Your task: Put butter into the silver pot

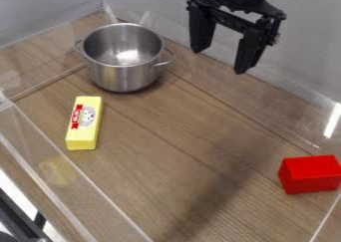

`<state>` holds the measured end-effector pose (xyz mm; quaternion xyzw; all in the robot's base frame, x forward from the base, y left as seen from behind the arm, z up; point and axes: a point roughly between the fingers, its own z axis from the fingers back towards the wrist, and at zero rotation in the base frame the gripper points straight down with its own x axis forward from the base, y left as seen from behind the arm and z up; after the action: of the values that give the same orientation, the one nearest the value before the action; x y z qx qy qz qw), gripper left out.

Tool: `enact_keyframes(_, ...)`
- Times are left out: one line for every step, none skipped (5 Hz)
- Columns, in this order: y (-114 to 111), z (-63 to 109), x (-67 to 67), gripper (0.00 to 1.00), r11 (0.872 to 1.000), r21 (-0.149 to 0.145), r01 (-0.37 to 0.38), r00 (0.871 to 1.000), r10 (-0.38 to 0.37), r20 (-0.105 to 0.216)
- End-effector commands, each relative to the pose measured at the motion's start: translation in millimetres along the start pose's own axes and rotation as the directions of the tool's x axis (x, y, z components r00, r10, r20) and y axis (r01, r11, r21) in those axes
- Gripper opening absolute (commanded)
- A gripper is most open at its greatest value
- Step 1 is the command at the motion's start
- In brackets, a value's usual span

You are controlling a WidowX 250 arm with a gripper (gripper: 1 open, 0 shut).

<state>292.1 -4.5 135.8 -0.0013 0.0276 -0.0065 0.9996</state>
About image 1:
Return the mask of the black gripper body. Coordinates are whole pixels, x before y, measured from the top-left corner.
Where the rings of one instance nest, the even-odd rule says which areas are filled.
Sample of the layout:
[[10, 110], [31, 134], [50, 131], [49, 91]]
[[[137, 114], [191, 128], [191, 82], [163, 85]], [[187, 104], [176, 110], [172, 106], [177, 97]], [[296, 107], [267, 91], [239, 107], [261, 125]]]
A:
[[188, 0], [187, 11], [188, 21], [201, 21], [204, 29], [220, 24], [237, 33], [255, 28], [265, 34], [276, 34], [286, 19], [286, 14], [265, 0]]

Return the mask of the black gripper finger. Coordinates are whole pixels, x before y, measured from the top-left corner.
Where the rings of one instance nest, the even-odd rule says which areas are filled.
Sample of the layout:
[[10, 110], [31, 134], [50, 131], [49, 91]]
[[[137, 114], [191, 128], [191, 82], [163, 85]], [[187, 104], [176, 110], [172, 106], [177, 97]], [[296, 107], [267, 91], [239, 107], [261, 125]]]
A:
[[279, 25], [279, 20], [261, 17], [255, 26], [244, 31], [233, 60], [233, 71], [237, 75], [256, 66], [265, 47], [276, 43]]
[[215, 22], [209, 10], [193, 1], [187, 4], [187, 12], [189, 48], [199, 53], [209, 47]]

